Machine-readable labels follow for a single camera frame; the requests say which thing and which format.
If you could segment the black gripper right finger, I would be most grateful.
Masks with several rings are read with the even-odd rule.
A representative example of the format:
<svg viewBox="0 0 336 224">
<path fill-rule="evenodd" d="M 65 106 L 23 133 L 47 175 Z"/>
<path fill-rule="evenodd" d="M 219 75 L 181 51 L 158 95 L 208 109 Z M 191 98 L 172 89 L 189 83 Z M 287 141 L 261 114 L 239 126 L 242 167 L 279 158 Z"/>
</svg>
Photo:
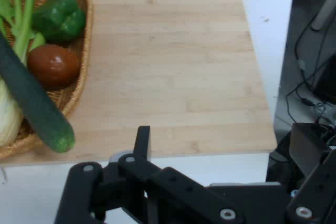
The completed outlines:
<svg viewBox="0 0 336 224">
<path fill-rule="evenodd" d="M 305 176 L 286 208 L 290 223 L 335 223 L 335 150 L 308 123 L 294 123 L 289 154 Z"/>
</svg>

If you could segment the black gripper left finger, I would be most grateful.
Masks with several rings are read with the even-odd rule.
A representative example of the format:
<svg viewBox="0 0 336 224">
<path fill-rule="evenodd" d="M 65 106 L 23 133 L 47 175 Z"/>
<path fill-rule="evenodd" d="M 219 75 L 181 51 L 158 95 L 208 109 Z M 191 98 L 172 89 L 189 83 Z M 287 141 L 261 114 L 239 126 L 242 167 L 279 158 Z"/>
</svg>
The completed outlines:
<svg viewBox="0 0 336 224">
<path fill-rule="evenodd" d="M 134 150 L 102 167 L 73 166 L 55 223 L 104 223 L 121 208 L 138 223 L 242 223 L 243 212 L 177 170 L 148 161 L 151 131 L 138 128 Z"/>
</svg>

